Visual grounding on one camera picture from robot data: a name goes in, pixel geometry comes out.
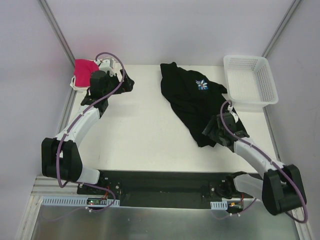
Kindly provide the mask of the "black daisy print t-shirt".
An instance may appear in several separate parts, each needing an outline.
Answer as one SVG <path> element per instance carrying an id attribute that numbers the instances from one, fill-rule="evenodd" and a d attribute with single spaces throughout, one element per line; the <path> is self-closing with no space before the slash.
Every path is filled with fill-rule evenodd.
<path id="1" fill-rule="evenodd" d="M 212 116 L 229 113 L 224 97 L 227 89 L 194 70 L 185 70 L 175 62 L 160 64 L 162 95 L 173 112 L 188 128 L 197 145 L 214 147 L 216 142 L 202 134 Z"/>

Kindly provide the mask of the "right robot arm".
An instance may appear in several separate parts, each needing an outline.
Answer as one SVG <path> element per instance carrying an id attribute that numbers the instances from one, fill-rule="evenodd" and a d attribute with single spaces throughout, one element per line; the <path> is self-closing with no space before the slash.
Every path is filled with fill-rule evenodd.
<path id="1" fill-rule="evenodd" d="M 246 172 L 229 174 L 217 188 L 217 193 L 227 199 L 241 193 L 262 201 L 266 210 L 276 216 L 291 210 L 307 210 L 307 199 L 299 169 L 273 160 L 257 147 L 247 132 L 237 125 L 234 112 L 214 115 L 202 132 L 211 140 L 242 157 L 259 174 L 255 178 Z"/>

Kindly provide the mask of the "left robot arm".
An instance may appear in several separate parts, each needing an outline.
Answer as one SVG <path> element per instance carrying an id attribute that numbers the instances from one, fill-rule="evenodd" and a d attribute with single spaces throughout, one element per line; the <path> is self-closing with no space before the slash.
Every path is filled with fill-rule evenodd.
<path id="1" fill-rule="evenodd" d="M 55 137 L 46 137 L 41 143 L 41 170 L 45 177 L 59 181 L 88 184 L 94 194 L 105 191 L 101 172 L 84 166 L 78 147 L 90 128 L 103 116 L 108 99 L 133 90 L 135 82 L 124 69 L 121 78 L 109 71 L 97 70 L 90 76 L 90 86 L 73 120 Z"/>

